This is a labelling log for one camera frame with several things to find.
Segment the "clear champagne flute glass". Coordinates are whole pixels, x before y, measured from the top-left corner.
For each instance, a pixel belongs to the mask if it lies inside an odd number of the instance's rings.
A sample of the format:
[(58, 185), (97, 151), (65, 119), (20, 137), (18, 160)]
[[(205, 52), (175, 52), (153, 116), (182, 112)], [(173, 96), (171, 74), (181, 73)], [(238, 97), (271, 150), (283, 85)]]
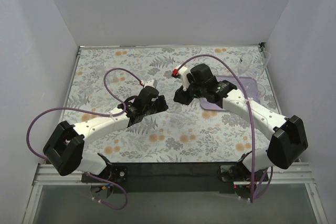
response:
[(247, 76), (249, 78), (257, 79), (265, 71), (264, 63), (262, 60), (258, 60), (252, 54), (242, 54), (237, 65), (238, 77)]

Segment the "clear wine glass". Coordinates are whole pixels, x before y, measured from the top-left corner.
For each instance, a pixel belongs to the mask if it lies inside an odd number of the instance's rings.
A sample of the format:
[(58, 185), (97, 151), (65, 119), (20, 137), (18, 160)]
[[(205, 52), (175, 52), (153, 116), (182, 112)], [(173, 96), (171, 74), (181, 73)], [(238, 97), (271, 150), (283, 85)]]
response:
[(271, 54), (269, 52), (267, 51), (260, 52), (260, 56), (257, 57), (253, 70), (253, 74), (255, 76), (261, 76), (264, 73), (270, 60), (270, 57)]

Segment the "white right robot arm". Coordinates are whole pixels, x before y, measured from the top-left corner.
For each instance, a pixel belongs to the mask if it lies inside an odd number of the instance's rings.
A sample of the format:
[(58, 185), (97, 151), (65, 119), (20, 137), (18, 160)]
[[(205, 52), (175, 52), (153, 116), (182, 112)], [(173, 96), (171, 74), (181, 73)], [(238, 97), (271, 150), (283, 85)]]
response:
[(226, 181), (249, 180), (253, 171), (273, 166), (287, 169), (308, 148), (301, 118), (296, 115), (288, 118), (247, 100), (236, 85), (227, 80), (217, 80), (208, 65), (200, 64), (192, 69), (178, 66), (172, 71), (172, 77), (182, 82), (175, 92), (175, 102), (189, 105), (193, 99), (204, 98), (247, 122), (253, 122), (254, 128), (269, 140), (269, 145), (255, 154), (242, 155), (229, 168), (222, 166), (220, 171)]

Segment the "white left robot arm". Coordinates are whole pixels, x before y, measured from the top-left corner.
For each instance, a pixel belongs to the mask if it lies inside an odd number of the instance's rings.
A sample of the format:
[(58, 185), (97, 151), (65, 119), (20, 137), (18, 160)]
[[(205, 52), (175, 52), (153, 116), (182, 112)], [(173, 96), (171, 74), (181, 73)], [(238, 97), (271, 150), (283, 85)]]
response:
[(156, 88), (146, 86), (139, 95), (114, 108), (112, 116), (98, 116), (75, 124), (60, 122), (43, 152), (61, 176), (80, 171), (108, 179), (112, 174), (112, 163), (104, 155), (87, 152), (85, 148), (114, 131), (124, 130), (140, 123), (144, 117), (168, 108), (164, 95), (160, 95)]

